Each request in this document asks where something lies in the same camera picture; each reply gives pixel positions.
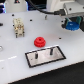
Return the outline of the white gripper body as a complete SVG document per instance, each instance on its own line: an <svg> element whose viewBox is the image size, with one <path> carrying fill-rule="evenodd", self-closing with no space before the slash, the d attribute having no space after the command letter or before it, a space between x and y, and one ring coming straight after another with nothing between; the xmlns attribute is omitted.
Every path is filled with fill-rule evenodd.
<svg viewBox="0 0 84 84"><path fill-rule="evenodd" d="M84 17L84 4L78 2L68 2L63 4L60 14L66 18L75 18L76 22L80 24Z"/></svg>

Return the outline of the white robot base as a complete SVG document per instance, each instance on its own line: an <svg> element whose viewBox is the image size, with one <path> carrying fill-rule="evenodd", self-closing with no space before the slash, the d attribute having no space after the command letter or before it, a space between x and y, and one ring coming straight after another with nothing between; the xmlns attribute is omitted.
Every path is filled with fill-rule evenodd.
<svg viewBox="0 0 84 84"><path fill-rule="evenodd" d="M24 12L27 10L27 2L25 0L6 0L5 9L7 13Z"/></svg>

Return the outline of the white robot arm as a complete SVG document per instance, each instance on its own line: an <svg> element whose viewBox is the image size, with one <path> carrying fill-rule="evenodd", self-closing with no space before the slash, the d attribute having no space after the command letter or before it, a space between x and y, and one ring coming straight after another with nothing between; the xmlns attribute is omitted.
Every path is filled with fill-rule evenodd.
<svg viewBox="0 0 84 84"><path fill-rule="evenodd" d="M47 0L47 10L64 17L62 27L67 30L84 27L84 0Z"/></svg>

